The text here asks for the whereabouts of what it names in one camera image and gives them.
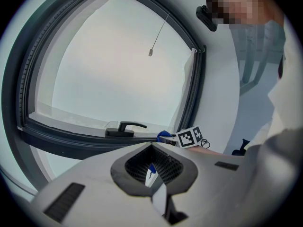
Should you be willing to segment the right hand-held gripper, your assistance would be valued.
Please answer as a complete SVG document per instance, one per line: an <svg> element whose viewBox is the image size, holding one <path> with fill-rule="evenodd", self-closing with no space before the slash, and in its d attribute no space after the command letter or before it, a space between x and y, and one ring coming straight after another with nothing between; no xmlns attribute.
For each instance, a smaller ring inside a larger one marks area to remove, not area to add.
<svg viewBox="0 0 303 227"><path fill-rule="evenodd" d="M203 139L200 127L198 125L179 131L176 137L159 136L159 141L180 148L191 148L201 143Z"/></svg>

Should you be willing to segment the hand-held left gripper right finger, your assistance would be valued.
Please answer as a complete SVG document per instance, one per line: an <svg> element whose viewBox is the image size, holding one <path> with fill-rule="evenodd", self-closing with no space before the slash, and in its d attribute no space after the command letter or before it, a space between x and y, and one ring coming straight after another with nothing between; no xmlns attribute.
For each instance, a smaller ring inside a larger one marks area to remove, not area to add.
<svg viewBox="0 0 303 227"><path fill-rule="evenodd" d="M217 166L217 162L241 164L241 157L211 155L153 143L170 159L183 165L182 172L166 185L166 211L170 227L241 227L236 176L239 170Z"/></svg>

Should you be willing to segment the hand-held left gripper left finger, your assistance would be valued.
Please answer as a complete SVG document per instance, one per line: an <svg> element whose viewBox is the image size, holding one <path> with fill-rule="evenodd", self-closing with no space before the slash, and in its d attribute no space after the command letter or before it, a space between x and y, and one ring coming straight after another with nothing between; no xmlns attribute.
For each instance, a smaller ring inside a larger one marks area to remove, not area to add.
<svg viewBox="0 0 303 227"><path fill-rule="evenodd" d="M142 146L140 143L80 161L40 190L32 205L44 212L71 183L78 183L84 189L62 221L64 227L170 227L149 197L126 194L111 177L112 164Z"/></svg>

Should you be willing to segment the blue cleaning cloth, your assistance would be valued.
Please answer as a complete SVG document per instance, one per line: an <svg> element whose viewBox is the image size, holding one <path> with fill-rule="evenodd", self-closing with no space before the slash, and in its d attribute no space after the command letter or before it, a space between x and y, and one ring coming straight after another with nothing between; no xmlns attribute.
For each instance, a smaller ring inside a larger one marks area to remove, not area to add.
<svg viewBox="0 0 303 227"><path fill-rule="evenodd" d="M161 139L160 139L161 136L163 136L163 137L172 137L172 135L169 132L167 132L167 131L161 131L157 135L157 142L161 142Z"/></svg>

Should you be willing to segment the person's right forearm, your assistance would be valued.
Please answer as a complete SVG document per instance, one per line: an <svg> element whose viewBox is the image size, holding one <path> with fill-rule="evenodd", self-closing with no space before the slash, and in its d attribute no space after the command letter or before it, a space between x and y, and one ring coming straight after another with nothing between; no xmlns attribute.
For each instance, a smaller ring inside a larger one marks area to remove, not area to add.
<svg viewBox="0 0 303 227"><path fill-rule="evenodd" d="M218 153L209 149L205 149L202 147L191 147L188 150L193 151L193 152L198 152L198 153L203 153L203 154L211 154L211 155L223 155L222 153Z"/></svg>

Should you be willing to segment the person's white sweatshirt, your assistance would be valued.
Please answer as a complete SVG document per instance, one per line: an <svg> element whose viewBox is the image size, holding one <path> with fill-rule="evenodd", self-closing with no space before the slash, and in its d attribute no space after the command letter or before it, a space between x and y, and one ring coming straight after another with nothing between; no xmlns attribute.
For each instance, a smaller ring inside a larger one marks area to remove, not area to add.
<svg viewBox="0 0 303 227"><path fill-rule="evenodd" d="M284 18L285 44L282 77L268 94L274 106L272 120L245 146L262 145L285 130L303 128L303 47L287 17Z"/></svg>

